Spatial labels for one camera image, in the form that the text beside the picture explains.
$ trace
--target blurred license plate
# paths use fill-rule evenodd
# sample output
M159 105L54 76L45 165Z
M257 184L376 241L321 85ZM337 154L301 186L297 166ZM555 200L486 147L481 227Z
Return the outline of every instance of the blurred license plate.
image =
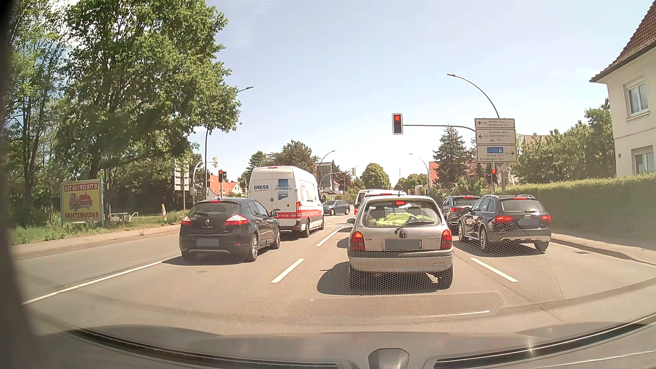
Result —
M385 250L421 250L421 240L385 240Z
M537 218L520 219L517 223L519 225L539 225L540 220Z
M217 248L218 238L199 239L196 240L197 248Z

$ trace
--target grass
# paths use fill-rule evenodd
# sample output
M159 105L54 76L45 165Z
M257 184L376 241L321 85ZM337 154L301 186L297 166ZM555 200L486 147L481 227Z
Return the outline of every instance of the grass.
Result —
M91 222L80 225L64 223L64 226L62 227L60 223L61 218L59 218L57 214L53 219L52 225L27 228L16 227L15 229L12 229L10 232L10 243L12 245L19 245L36 241L59 240L61 238L82 236L85 234L110 233L121 230L135 230L161 227L163 225L174 225L178 224L180 220L184 218L186 213L187 211L170 211L167 213L166 221L164 221L161 214L133 217L130 223L114 223L106 227Z

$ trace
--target car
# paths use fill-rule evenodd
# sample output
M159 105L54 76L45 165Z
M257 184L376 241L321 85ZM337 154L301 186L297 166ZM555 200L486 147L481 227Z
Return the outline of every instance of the car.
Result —
M331 200L326 201L323 204L323 214L335 215L336 213L341 213L348 215L351 212L351 205L344 200Z
M194 261L199 253L218 253L257 259L265 247L280 248L280 223L275 211L247 198L222 198L195 203L180 222L182 257Z
M324 229L317 180L301 168L282 165L253 169L249 197L277 213L281 230L306 238L312 230Z
M480 198L481 196L471 195L447 196L444 198L444 201L442 201L442 214L449 223L451 233L458 233L460 217L467 213Z
M461 241L476 241L482 251L501 243L532 243L544 253L551 241L551 215L534 197L485 195L458 225Z
M428 273L446 289L453 280L451 231L435 200L427 196L395 195L364 199L361 211L347 219L348 279L362 287L382 273Z
M354 214L358 214L358 208L360 204L366 197L369 196L388 196L388 195L406 195L403 190L384 190L377 188L370 188L368 190L360 190L358 192L358 197L356 197L356 203L353 205Z

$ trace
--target rear window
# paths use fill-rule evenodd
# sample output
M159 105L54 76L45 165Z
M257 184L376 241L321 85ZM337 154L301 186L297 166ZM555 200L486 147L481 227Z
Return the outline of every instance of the rear window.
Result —
M369 202L363 214L367 227L399 227L410 222L417 222L416 226L440 224L440 212L430 201L399 199Z
M218 214L239 214L239 204L234 202L201 202L189 209L189 216L200 215L208 217Z
M502 200L501 209L503 211L544 211L542 204L538 200Z
M474 205L480 198L454 198L453 204L456 206L471 206Z

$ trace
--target lane marking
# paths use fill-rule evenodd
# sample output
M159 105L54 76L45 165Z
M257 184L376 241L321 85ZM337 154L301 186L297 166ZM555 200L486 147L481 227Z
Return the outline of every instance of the lane marking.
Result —
M296 263L293 263L292 265L289 266L289 268L285 269L284 272L280 273L279 276L277 276L274 280L271 281L271 283L278 283L280 282L283 278L285 278L286 275L289 274L289 272L293 271L294 268L298 266L298 264L301 264L305 259L301 258L296 260Z
M346 228L346 227L339 227L339 228L336 229L333 233L330 233L330 234L328 235L328 237L324 238L321 242L319 242L318 244L316 244L315 247L320 247L321 245L323 245L326 241L328 241L328 239L329 239L330 237L334 236L335 233L337 233L337 232L339 232L340 230L342 230L342 228Z
M511 282L519 282L519 281L516 280L515 278L512 278L511 276L509 276L509 275L507 275L506 273L500 271L499 269L495 269L495 268L493 268L493 267L490 267L488 264L485 264L484 262L480 261L479 259L476 259L475 257L470 257L470 259L473 260L475 263L477 263L477 264L479 264L479 265L481 265L481 266L483 266L483 267L485 267L485 268L488 268L489 270L491 270L491 271L497 273L498 275L502 276L503 278L505 278L505 279L507 279L507 280L509 280L509 281L511 281Z
M43 296L39 296L39 297L35 297L35 298L31 299L31 300L27 300L27 301L23 302L23 305L27 305L28 303L33 303L33 302L35 302L35 301L43 300L43 299L46 299L46 298L48 298L48 297L52 297L52 296L54 296L54 295L58 295L58 294L60 294L60 293L62 293L62 292L66 292L66 291L70 291L70 290L75 290L75 289L80 288L80 287L88 286L89 284L98 283L98 282L101 282L101 281L103 281L103 280L107 280L107 279L110 279L110 278L114 278L114 277L116 277L116 276L122 276L122 275L124 275L124 274L130 273L130 272L134 272L134 271L138 271L138 270L143 269L143 268L152 267L153 265L160 264L160 263L162 263L162 262L164 262L164 261L166 261L166 260L171 260L171 258L168 257L168 258L166 258L166 259L164 259L164 260L156 261L155 263L150 263L150 264L147 264L147 265L142 265L141 267L132 268L132 269L129 269L129 270L127 270L127 271L123 271L123 272L116 273L116 274L111 274L111 275L108 275L108 276L105 276L105 277L102 277L102 278L99 278L99 279L96 279L96 280L92 280L92 281L90 281L90 282L86 282L86 283L78 284L77 286L73 286L73 287L69 287L69 288L64 288L63 290L59 290L59 291L56 291L56 292L48 293L47 295L43 295Z

